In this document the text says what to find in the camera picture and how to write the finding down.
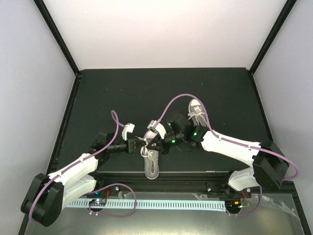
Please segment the grey sneaker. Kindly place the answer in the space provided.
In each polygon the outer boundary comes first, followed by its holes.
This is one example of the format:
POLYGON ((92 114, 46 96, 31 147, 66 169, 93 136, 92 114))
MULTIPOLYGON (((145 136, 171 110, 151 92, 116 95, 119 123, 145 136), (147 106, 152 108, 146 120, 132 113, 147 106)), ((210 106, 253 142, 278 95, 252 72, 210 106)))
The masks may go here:
POLYGON ((208 123, 205 117, 205 113, 203 111, 202 105, 199 103, 197 99, 192 99, 188 106, 188 120, 192 120, 195 126, 206 126, 208 127, 208 123))
POLYGON ((146 145, 143 146, 140 150, 141 156, 144 158, 144 172, 145 176, 154 180, 159 175, 159 166, 158 166, 158 151, 147 149, 147 144, 156 136, 157 134, 152 131, 147 131, 143 140, 146 142, 146 145))

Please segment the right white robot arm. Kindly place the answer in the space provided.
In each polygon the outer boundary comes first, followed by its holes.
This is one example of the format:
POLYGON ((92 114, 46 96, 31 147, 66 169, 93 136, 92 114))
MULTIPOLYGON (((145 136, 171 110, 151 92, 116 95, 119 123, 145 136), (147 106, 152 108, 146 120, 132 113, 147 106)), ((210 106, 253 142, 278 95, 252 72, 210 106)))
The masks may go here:
POLYGON ((227 197, 234 197, 244 189, 253 187, 279 190, 289 168, 289 163, 279 157, 282 152, 272 141, 261 144, 225 135, 215 137, 208 127, 195 125, 191 121, 169 122, 170 132, 160 123, 156 127, 153 124, 154 120, 148 125, 144 136, 146 145, 140 150, 149 179, 158 177, 159 154, 168 154, 171 147, 179 144, 222 154, 248 166, 240 171, 231 170, 221 186, 210 187, 213 193, 223 193, 227 197))

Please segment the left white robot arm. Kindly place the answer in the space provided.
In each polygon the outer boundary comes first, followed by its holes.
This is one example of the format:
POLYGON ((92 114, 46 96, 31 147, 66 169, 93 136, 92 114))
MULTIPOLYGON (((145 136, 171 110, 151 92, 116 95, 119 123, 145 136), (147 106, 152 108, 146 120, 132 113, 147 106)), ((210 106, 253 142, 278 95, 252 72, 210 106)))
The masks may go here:
POLYGON ((138 137, 113 140, 114 134, 102 134, 89 151, 62 169, 36 175, 21 205, 21 212, 45 227, 56 221, 62 210, 79 197, 92 193, 100 195, 105 183, 91 173, 106 163, 110 154, 132 154, 146 142, 138 137))

